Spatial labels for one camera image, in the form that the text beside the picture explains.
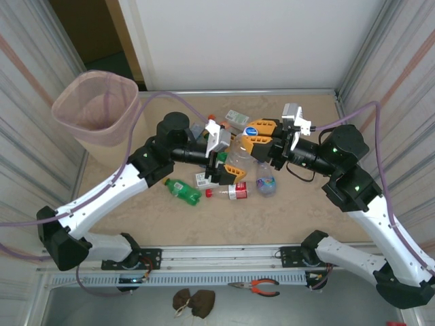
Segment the clear bottle red label red cap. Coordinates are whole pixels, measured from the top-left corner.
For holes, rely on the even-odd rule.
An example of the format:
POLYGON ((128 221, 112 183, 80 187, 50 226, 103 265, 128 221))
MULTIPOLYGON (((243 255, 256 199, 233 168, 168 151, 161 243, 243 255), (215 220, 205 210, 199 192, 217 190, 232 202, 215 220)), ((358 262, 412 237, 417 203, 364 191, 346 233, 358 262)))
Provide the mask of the clear bottle red label red cap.
POLYGON ((252 181, 241 181, 234 185, 220 185, 215 188, 205 190, 207 198, 220 198, 225 200, 244 200, 248 199, 255 185, 252 181))

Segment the clear bottle blue cap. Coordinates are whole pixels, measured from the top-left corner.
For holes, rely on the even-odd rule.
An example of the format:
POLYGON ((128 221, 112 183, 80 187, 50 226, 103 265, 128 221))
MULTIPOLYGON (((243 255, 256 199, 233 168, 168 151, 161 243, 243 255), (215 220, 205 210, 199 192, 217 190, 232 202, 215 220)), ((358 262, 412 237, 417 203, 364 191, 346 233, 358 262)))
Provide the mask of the clear bottle blue cap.
POLYGON ((258 130, 254 127, 246 127, 241 134, 238 134, 233 141, 231 141, 230 150, 226 158, 226 164, 249 172, 254 166, 257 165, 258 161, 250 156, 246 152, 243 144, 243 136, 257 136, 258 130))

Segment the square clear bottle white label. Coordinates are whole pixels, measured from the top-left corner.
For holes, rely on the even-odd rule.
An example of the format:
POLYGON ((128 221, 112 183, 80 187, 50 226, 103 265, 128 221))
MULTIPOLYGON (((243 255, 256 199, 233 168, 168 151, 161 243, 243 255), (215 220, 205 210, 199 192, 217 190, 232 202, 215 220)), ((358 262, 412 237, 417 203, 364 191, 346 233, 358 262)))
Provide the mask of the square clear bottle white label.
POLYGON ((219 186, 218 183, 211 181, 211 176, 205 177, 205 172, 196 173, 194 175, 194 185, 200 191, 213 189, 219 186))

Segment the square bottle green white label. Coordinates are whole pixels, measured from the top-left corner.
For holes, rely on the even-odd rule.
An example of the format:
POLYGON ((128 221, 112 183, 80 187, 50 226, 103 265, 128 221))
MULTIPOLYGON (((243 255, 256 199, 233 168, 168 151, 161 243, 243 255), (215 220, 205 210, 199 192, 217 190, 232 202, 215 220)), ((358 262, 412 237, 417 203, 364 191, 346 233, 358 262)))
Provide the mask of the square bottle green white label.
POLYGON ((234 110, 230 110, 225 115, 225 120, 233 127, 238 130, 244 130, 248 123, 251 121, 251 118, 247 115, 239 113, 234 110))

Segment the clear bottle colourful label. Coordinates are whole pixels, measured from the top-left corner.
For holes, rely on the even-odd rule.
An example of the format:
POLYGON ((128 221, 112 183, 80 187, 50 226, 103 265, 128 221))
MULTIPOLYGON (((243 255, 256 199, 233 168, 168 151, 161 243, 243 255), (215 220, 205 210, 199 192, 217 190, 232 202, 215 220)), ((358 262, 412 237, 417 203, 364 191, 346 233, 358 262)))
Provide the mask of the clear bottle colourful label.
POLYGON ((274 196, 277 184, 270 166, 266 162, 256 162, 256 189, 265 197, 274 196))

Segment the clear bottle orange label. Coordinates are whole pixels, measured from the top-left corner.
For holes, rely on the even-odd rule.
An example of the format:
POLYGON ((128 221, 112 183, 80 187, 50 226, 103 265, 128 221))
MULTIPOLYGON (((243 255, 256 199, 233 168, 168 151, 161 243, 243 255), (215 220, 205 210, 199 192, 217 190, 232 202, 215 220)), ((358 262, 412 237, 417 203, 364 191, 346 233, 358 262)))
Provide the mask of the clear bottle orange label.
POLYGON ((228 121, 222 116, 210 114, 208 116, 208 119, 213 120, 216 124, 222 126, 224 129, 228 131, 230 131, 232 128, 232 126, 228 123, 228 121))

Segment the beige bin pink bag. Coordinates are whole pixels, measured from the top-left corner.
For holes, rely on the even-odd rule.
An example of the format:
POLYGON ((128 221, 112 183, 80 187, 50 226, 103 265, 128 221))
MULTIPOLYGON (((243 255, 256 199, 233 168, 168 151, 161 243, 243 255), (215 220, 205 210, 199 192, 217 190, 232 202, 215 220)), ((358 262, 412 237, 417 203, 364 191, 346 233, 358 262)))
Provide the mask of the beige bin pink bag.
POLYGON ((96 161, 117 169, 149 136, 140 108, 133 80, 93 70, 65 88, 54 101, 52 116, 96 161))

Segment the brown wooden door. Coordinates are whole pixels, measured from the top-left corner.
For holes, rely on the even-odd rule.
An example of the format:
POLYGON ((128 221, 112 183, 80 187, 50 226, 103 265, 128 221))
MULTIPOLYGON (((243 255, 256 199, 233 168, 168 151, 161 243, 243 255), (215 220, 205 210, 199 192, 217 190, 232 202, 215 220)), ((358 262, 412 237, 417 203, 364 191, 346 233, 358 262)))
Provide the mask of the brown wooden door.
POLYGON ((116 73, 147 90, 120 0, 48 2, 88 70, 116 73))

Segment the brown cloth pouch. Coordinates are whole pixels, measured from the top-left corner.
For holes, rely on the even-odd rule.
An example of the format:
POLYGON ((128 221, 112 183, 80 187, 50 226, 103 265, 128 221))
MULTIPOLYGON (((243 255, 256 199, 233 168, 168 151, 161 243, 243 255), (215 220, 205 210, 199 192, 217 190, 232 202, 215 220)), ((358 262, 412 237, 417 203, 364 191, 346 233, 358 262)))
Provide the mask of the brown cloth pouch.
POLYGON ((212 311, 215 304, 215 292, 211 290, 200 289, 195 294, 191 294, 188 288, 179 290, 173 296, 173 308, 175 309, 175 318, 181 316, 186 308, 191 309, 194 317, 206 319, 212 311))

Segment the controller board green light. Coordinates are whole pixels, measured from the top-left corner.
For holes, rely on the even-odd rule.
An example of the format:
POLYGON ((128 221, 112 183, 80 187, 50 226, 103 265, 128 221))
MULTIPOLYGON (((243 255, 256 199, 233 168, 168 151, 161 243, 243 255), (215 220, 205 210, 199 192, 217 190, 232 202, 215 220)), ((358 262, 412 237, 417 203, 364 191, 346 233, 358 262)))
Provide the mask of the controller board green light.
POLYGON ((120 285, 127 284, 127 285, 136 285, 136 284, 143 284, 148 279, 147 276, 125 276, 121 275, 118 279, 118 283, 120 285))

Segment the aluminium back frame bar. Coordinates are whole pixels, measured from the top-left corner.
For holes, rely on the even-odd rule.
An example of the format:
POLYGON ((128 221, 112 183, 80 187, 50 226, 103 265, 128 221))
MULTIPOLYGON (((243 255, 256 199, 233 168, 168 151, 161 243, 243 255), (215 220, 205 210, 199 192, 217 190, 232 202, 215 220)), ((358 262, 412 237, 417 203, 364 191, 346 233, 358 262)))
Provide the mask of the aluminium back frame bar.
POLYGON ((180 97, 199 96, 289 96, 289 95, 335 95, 333 88, 293 88, 269 90, 169 90, 180 97))

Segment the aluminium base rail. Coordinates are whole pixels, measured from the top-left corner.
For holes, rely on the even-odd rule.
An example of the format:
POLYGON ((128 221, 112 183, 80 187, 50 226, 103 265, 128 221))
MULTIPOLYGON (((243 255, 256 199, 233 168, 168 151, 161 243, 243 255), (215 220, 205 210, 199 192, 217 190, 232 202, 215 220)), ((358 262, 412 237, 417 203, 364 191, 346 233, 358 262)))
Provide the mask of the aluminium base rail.
MULTIPOLYGON (((386 256, 379 254, 373 246, 350 246, 329 236, 322 239, 316 248, 307 244, 302 247, 313 249, 322 261, 351 270, 379 270, 386 263, 386 256)), ((279 248, 266 245, 254 246, 204 246, 204 247, 154 247, 162 249, 162 262, 159 270, 235 270, 258 268, 283 268, 279 258, 279 248)), ((99 265, 101 257, 88 257, 86 264, 99 265)))

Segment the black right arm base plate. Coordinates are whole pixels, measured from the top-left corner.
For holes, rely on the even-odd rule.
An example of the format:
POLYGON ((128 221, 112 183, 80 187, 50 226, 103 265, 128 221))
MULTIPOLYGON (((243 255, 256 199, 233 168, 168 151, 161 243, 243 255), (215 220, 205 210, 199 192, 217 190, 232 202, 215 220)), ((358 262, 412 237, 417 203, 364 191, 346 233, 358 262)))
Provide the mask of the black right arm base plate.
POLYGON ((302 246, 279 248, 279 258, 283 268, 326 268, 328 263, 318 258, 313 249, 302 246))

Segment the orange handled pliers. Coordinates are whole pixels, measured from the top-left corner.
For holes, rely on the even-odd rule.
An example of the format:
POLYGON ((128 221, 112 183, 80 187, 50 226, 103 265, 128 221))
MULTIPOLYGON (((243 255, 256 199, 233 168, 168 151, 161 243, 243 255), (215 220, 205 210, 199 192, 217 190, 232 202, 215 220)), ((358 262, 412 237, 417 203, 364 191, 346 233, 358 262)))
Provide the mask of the orange handled pliers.
POLYGON ((277 297, 278 295, 280 295, 279 291, 263 291, 257 288, 257 286, 261 284, 279 285, 279 282, 271 278, 261 278, 257 280, 252 280, 250 282, 228 283, 228 286, 238 289, 249 289, 252 293, 261 295, 262 297, 277 297))

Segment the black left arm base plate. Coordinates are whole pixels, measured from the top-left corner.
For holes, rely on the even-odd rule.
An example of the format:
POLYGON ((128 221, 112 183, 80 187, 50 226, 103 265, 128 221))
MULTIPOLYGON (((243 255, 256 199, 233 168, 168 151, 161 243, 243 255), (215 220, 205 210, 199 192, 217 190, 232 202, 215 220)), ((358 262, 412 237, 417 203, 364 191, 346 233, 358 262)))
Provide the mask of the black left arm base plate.
POLYGON ((103 260, 102 270, 159 270, 162 262, 162 249, 139 249, 132 252, 124 261, 103 260))

